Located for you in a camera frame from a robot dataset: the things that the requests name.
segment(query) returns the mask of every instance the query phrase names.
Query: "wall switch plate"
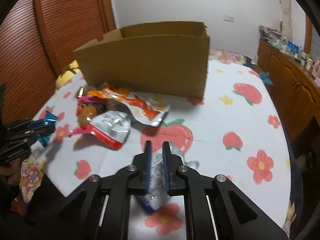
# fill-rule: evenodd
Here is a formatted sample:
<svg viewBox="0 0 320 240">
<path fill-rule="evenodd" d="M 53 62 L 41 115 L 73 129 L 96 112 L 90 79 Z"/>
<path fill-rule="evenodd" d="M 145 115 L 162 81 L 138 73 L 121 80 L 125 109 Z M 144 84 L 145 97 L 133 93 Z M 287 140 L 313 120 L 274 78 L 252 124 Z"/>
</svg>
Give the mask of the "wall switch plate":
<svg viewBox="0 0 320 240">
<path fill-rule="evenodd" d="M 228 21 L 228 22 L 233 22 L 233 23 L 235 22 L 235 19 L 233 17 L 227 16 L 227 15 L 223 16 L 223 20 Z"/>
</svg>

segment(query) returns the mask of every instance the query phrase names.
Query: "cardboard box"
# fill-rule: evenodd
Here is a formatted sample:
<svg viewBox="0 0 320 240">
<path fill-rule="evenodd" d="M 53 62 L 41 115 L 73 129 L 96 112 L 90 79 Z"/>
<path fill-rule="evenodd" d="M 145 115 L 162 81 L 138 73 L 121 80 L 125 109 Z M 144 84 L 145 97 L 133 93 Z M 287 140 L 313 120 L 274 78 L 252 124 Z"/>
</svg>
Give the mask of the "cardboard box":
<svg viewBox="0 0 320 240">
<path fill-rule="evenodd" d="M 131 25 L 73 53 L 89 86 L 202 98 L 210 38 L 201 22 Z"/>
</svg>

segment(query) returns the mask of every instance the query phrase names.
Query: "wooden louvered door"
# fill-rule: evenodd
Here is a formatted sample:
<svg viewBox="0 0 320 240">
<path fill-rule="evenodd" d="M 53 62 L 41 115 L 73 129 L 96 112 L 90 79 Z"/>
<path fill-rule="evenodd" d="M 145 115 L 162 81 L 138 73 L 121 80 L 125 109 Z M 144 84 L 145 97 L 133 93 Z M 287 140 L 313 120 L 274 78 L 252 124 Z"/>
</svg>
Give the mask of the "wooden louvered door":
<svg viewBox="0 0 320 240">
<path fill-rule="evenodd" d="M 35 0 L 41 34 L 57 71 L 73 61 L 72 51 L 106 33 L 101 0 Z"/>
<path fill-rule="evenodd" d="M 53 95 L 55 75 L 39 35 L 33 0 L 19 0 L 0 26 L 3 122 L 32 118 Z"/>
</svg>

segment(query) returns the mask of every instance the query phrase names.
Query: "white wall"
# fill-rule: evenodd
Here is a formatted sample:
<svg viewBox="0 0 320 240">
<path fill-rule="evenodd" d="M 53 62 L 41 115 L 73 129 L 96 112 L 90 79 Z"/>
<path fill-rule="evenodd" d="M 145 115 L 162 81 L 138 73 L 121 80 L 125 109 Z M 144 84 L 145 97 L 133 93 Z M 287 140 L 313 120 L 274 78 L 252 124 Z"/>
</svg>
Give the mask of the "white wall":
<svg viewBox="0 0 320 240">
<path fill-rule="evenodd" d="M 291 0 L 293 43 L 304 48 L 306 36 L 306 14 L 296 0 Z"/>
<path fill-rule="evenodd" d="M 211 48 L 256 59 L 259 25 L 279 29 L 279 0 L 112 0 L 117 27 L 143 22 L 192 20 L 204 22 Z M 235 18 L 226 22 L 223 16 Z"/>
</svg>

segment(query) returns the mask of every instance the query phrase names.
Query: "candy wrapper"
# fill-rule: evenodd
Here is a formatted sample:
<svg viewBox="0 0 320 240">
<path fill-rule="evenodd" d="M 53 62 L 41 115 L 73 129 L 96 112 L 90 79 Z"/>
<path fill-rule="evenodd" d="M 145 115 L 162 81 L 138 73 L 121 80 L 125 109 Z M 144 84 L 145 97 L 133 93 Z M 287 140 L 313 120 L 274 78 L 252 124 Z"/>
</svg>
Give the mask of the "candy wrapper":
<svg viewBox="0 0 320 240">
<path fill-rule="evenodd" d="M 198 161 L 187 162 L 185 160 L 185 154 L 180 151 L 173 142 L 169 142 L 169 145 L 171 153 L 180 156 L 183 165 L 193 168 L 194 170 L 199 168 Z M 137 196 L 138 202 L 148 215 L 157 211 L 169 200 L 164 182 L 162 148 L 152 154 L 149 178 L 149 190 L 147 194 L 145 196 Z"/>
<path fill-rule="evenodd" d="M 87 130 L 110 147 L 120 149 L 129 134 L 130 127 L 128 114 L 107 111 L 94 117 L 87 125 Z"/>
<path fill-rule="evenodd" d="M 104 85 L 101 90 L 89 90 L 88 94 L 105 99 L 114 99 L 126 105 L 132 116 L 139 122 L 158 126 L 170 106 L 159 104 L 153 99 L 148 101 L 142 100 L 136 93 L 125 88 L 115 88 L 112 85 Z"/>
<path fill-rule="evenodd" d="M 51 123 L 56 124 L 56 122 L 58 122 L 58 118 L 54 114 L 51 114 L 49 111 L 46 111 L 45 118 L 31 122 L 28 125 L 28 129 L 32 130 L 41 126 L 49 125 Z M 49 134 L 48 136 L 38 137 L 37 140 L 41 143 L 41 145 L 44 148 L 46 148 L 48 146 L 51 136 L 52 134 Z"/>
<path fill-rule="evenodd" d="M 105 99 L 84 96 L 78 98 L 76 116 L 78 117 L 79 127 L 69 132 L 69 136 L 90 133 L 86 127 L 93 117 L 106 112 L 108 102 Z"/>
</svg>

